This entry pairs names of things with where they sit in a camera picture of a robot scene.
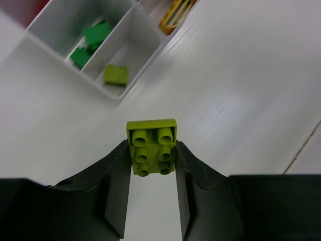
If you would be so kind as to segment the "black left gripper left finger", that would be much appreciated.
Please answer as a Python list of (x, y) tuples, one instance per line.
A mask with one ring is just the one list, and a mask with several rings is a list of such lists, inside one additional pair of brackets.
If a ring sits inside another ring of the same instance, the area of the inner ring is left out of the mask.
[(106, 157), (56, 185), (1, 179), (1, 240), (120, 240), (130, 176), (125, 140)]

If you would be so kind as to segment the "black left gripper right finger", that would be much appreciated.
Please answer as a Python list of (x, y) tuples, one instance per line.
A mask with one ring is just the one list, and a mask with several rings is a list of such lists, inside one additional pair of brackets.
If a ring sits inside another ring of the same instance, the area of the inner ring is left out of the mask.
[(320, 240), (320, 175), (224, 176), (176, 146), (183, 240)]

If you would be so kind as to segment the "green and yellow lego stack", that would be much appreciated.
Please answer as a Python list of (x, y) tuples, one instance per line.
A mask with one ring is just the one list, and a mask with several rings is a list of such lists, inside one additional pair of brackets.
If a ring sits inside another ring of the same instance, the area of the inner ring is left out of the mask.
[(174, 118), (131, 121), (126, 132), (135, 175), (168, 175), (175, 170), (177, 122)]

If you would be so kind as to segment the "yellow-green lego brick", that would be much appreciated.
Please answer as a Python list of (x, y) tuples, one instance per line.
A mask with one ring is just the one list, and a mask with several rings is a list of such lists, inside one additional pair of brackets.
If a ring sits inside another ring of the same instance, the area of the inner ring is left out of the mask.
[(129, 71), (125, 66), (117, 67), (110, 64), (104, 69), (103, 80), (106, 84), (126, 86), (128, 76)]

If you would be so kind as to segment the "small green lego brick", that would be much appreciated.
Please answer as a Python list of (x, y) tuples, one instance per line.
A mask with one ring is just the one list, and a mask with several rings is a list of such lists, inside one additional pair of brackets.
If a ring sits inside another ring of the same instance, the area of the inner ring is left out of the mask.
[(73, 64), (79, 69), (83, 69), (90, 58), (91, 54), (85, 47), (77, 47), (70, 56)]

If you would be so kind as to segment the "yellow lego brick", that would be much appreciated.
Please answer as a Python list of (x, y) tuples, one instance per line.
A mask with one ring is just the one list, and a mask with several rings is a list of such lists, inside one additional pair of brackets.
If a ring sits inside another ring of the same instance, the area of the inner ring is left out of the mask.
[(170, 35), (180, 24), (184, 17), (197, 1), (195, 0), (177, 0), (173, 1), (172, 6), (160, 20), (158, 26), (166, 34)]

